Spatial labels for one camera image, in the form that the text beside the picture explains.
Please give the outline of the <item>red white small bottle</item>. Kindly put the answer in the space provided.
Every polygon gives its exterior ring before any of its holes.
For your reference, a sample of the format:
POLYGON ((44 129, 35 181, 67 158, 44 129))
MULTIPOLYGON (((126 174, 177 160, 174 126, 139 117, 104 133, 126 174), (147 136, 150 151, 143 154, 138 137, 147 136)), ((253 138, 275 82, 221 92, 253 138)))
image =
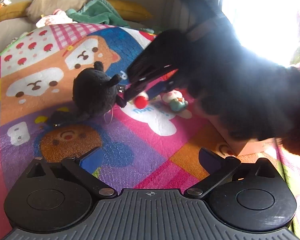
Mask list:
POLYGON ((137 109, 144 109, 147 107, 149 97, 146 92, 139 93, 134 99, 133 104, 137 109))

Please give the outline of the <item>green pink figurine toy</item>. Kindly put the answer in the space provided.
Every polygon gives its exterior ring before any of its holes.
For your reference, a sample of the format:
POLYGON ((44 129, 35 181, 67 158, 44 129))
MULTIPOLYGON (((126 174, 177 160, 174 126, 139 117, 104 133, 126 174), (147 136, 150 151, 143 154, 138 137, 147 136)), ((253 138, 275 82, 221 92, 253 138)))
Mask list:
POLYGON ((185 110, 189 104, 183 97, 183 94, 178 90, 172 90, 165 93, 162 96, 162 100, 164 103, 169 105, 170 109, 174 112, 181 112, 185 110))

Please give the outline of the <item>black plush toy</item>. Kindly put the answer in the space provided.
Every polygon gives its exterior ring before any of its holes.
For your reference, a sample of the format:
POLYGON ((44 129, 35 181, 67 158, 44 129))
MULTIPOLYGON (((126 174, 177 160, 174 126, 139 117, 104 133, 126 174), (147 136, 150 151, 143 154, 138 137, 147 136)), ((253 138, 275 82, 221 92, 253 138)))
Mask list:
POLYGON ((126 101, 119 96, 124 88, 119 85, 121 77, 116 74, 109 77, 100 61, 92 68, 85 68, 74 79, 72 100, 77 110, 74 113, 55 111, 47 120, 52 127, 82 122, 111 111, 114 105, 123 108, 126 101))

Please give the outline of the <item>pink cardboard box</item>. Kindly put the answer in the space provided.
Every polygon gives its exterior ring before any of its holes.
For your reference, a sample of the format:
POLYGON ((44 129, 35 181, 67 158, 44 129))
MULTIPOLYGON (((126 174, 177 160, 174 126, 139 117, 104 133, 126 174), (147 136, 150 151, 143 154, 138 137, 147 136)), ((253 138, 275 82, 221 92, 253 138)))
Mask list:
POLYGON ((235 141, 230 137, 229 132, 221 126, 219 117, 208 116, 207 119, 217 129, 219 134, 223 137, 226 143, 230 146, 235 156, 249 155, 259 152, 267 152, 271 148, 275 149, 275 139, 266 139, 263 141, 257 141, 256 139, 251 140, 239 140, 235 141))

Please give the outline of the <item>yellow cushion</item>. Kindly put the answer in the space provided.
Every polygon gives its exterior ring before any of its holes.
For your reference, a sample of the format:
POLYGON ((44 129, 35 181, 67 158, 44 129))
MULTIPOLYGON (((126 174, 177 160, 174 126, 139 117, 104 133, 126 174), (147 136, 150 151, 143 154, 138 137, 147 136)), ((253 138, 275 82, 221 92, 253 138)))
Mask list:
POLYGON ((153 18, 153 15, 142 5, 122 0, 107 0, 119 15, 127 21, 143 22, 153 18))

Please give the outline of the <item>colourful cartoon play mat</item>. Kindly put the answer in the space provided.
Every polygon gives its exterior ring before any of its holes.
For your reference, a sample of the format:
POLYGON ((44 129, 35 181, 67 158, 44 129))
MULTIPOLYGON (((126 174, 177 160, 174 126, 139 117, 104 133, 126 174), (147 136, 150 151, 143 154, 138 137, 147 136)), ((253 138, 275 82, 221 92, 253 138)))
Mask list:
POLYGON ((59 162, 100 147, 104 158, 93 175, 120 191, 185 190, 209 174, 199 163, 200 148, 232 154, 192 105, 173 113, 161 99, 145 109, 113 107, 65 128, 47 125, 54 111, 75 109, 72 84, 82 69, 100 61, 108 75, 125 78, 153 38, 121 27, 62 24, 26 33, 0 53, 0 239, 11 230, 5 197, 35 157, 59 162))

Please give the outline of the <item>green towel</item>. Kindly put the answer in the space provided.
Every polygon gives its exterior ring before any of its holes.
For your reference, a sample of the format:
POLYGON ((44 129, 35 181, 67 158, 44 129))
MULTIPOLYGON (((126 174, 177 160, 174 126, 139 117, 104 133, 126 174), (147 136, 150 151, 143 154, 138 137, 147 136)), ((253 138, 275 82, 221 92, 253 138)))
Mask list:
POLYGON ((68 9, 65 13, 73 21, 79 23, 130 27, 107 0, 90 0, 79 11, 68 9))

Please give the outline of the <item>beige pillow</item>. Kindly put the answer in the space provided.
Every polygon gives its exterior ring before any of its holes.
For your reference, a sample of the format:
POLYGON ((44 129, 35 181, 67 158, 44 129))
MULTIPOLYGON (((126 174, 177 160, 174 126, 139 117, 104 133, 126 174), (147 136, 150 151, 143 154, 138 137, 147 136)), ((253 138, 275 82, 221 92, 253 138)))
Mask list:
POLYGON ((78 11, 86 2, 87 0, 33 0, 26 9, 26 16, 36 23, 42 15, 52 15, 57 9, 78 11))

